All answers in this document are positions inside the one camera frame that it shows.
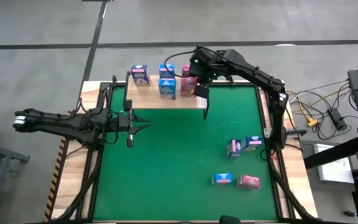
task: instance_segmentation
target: wooden table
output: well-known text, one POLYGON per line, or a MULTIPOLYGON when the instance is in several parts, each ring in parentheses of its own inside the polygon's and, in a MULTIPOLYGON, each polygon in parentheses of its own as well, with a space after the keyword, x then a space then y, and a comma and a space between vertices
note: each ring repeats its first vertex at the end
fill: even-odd
MULTIPOLYGON (((150 87, 137 88, 133 84, 133 80, 130 78, 128 80, 128 91, 127 99, 133 100, 133 108, 194 108, 194 109, 205 109, 206 102, 202 98, 182 98, 180 94, 177 100, 172 100, 172 104, 167 106, 166 100, 163 100, 164 103, 161 103, 161 99, 158 93, 158 83, 155 76, 152 76, 152 82, 150 87)), ((99 85, 101 81, 88 81, 84 82, 81 97, 83 100, 84 107, 86 109, 93 108, 96 105, 96 100, 99 94, 99 85)), ((271 127, 267 102, 265 98, 264 91, 260 90, 260 96, 262 100, 262 106, 264 109, 264 118, 267 123, 267 128, 271 127)), ((291 108, 289 104, 287 109, 291 114, 291 108)), ((287 114, 284 115, 284 126, 287 129, 291 129, 290 119, 287 114)), ((294 139, 288 139, 287 143, 290 143, 295 146, 300 146, 298 141, 294 139)), ((50 194, 47 200, 47 209, 45 211, 44 221, 47 221, 51 218, 59 217, 73 201, 77 193, 80 191, 81 180, 84 174, 85 160, 87 156, 87 149, 81 149, 75 154, 72 154, 70 157, 64 159, 66 153, 78 149, 80 145, 76 141, 67 141, 65 138, 62 138, 60 143, 60 150, 57 156, 57 162, 55 166, 55 172, 52 177, 52 185, 50 188, 50 194)), ((93 161, 91 167, 94 166, 94 159, 96 158, 98 152, 93 152, 93 161)), ((303 156, 301 151, 298 149, 286 146, 282 150, 283 160, 285 163, 285 169, 287 172, 288 183, 291 191, 297 197, 299 202, 306 208, 306 210, 314 217, 317 217, 316 207, 314 205, 313 195, 310 189, 310 184, 308 176, 306 173, 305 164, 303 163, 303 156)), ((283 216, 288 217, 287 203, 286 198, 282 190, 279 188, 279 196, 282 204, 283 216)), ((85 217, 88 212, 89 198, 91 191, 87 192, 85 197, 85 204, 83 207, 82 216, 85 217)))

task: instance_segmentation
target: gray floor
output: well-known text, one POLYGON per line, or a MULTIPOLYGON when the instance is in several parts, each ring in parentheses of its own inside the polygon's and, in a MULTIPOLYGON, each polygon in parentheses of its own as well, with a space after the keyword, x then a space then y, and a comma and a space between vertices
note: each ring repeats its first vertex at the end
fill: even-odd
MULTIPOLYGON (((0 45, 90 44, 100 6, 100 2, 77 0, 0 0, 0 45)), ((99 43, 352 39, 358 39, 358 0, 115 0, 106 9, 99 43)), ((358 45, 233 48, 296 90, 345 80, 348 70, 358 68, 358 45)), ((123 80, 130 65, 137 63, 148 64, 157 73, 166 57, 190 49, 98 49, 89 79, 110 80, 116 75, 123 80)), ((16 133, 13 112, 73 109, 88 53, 88 49, 0 50, 0 146, 31 155, 27 165, 12 163, 21 174, 17 179, 7 175, 0 196, 0 223, 42 221, 58 150, 57 136, 16 133)), ((181 56, 172 63, 187 60, 188 56, 181 56)), ((316 100, 311 95, 303 99, 316 100)), ((318 108, 327 110, 324 104, 318 108)), ((346 99, 341 100, 340 112, 357 116, 346 99)), ((295 121, 306 128, 304 117, 295 116, 295 121)), ((354 129, 330 142, 357 136, 358 120, 346 122, 354 129)), ((327 135, 333 130, 329 121, 324 124, 327 135)), ((303 139, 318 140, 313 133, 303 139)), ((358 223, 342 215, 354 210, 352 186, 322 183, 313 172, 310 182, 319 217, 358 223)))

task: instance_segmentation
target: pink juice box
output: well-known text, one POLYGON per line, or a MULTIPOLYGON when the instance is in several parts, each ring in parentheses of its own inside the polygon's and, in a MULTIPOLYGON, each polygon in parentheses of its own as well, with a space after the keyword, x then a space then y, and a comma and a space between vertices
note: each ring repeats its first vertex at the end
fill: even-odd
POLYGON ((194 88, 197 85, 197 78, 186 77, 181 79, 181 95, 185 97, 194 96, 194 88))

